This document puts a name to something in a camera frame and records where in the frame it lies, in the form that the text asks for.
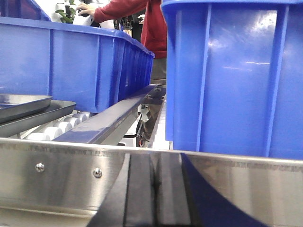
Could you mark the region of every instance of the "screw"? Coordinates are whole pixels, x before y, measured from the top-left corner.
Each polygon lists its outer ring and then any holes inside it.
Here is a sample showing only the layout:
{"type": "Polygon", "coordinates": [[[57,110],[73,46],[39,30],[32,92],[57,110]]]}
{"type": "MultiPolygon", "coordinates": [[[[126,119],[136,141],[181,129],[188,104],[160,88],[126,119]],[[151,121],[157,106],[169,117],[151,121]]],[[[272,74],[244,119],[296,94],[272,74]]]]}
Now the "screw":
{"type": "Polygon", "coordinates": [[[102,170],[99,168],[95,168],[93,171],[93,175],[95,178],[100,178],[102,177],[102,170]]]}
{"type": "Polygon", "coordinates": [[[44,171],[44,168],[45,168],[45,166],[44,166],[43,163],[38,163],[38,164],[36,165],[36,171],[37,171],[38,173],[42,173],[42,172],[44,171]]]}

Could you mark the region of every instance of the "green plant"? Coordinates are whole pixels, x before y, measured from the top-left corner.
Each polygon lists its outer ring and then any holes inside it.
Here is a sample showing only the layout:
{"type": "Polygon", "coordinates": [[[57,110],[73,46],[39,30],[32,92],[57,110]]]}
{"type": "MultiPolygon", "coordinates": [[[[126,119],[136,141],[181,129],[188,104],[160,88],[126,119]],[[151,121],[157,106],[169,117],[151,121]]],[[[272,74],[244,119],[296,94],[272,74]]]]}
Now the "green plant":
{"type": "Polygon", "coordinates": [[[59,13],[61,15],[60,20],[62,23],[72,24],[75,19],[76,11],[70,6],[75,6],[76,4],[74,3],[75,0],[65,0],[65,2],[67,1],[70,5],[65,7],[66,12],[64,12],[63,9],[58,9],[55,11],[55,13],[59,13]]]}

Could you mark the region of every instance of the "blue plastic bin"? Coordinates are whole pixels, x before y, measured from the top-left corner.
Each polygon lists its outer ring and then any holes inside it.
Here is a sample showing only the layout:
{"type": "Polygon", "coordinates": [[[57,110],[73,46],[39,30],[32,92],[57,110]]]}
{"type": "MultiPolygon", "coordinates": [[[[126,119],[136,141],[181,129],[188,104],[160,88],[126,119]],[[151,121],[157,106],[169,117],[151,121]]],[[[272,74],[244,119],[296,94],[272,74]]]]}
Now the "blue plastic bin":
{"type": "Polygon", "coordinates": [[[0,31],[0,93],[98,113],[149,84],[154,54],[122,31],[8,17],[0,31]]]}
{"type": "Polygon", "coordinates": [[[34,0],[0,0],[0,16],[51,21],[34,0]]]}
{"type": "Polygon", "coordinates": [[[174,149],[303,159],[301,3],[163,1],[174,149]]]}

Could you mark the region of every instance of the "red hoodie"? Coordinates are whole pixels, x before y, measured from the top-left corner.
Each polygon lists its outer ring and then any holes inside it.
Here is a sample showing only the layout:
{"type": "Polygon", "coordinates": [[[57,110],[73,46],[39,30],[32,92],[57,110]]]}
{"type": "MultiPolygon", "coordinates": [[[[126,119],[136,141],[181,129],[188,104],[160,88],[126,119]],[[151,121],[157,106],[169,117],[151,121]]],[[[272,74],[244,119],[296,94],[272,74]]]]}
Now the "red hoodie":
{"type": "Polygon", "coordinates": [[[167,27],[161,9],[161,0],[111,0],[105,7],[95,10],[95,21],[101,23],[132,15],[146,8],[142,44],[154,52],[156,58],[166,58],[167,27]]]}

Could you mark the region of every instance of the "metal tray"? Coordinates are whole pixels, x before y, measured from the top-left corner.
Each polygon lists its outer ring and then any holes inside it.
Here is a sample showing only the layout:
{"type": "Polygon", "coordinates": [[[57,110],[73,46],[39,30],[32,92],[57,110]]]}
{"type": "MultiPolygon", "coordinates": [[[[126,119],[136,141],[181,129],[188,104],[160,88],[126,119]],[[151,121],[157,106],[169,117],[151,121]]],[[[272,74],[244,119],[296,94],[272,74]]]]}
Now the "metal tray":
{"type": "Polygon", "coordinates": [[[0,94],[0,123],[45,110],[51,96],[0,94]]]}
{"type": "Polygon", "coordinates": [[[51,100],[49,107],[42,112],[14,121],[0,123],[0,137],[10,137],[41,124],[69,115],[74,110],[75,105],[75,102],[51,100]]]}

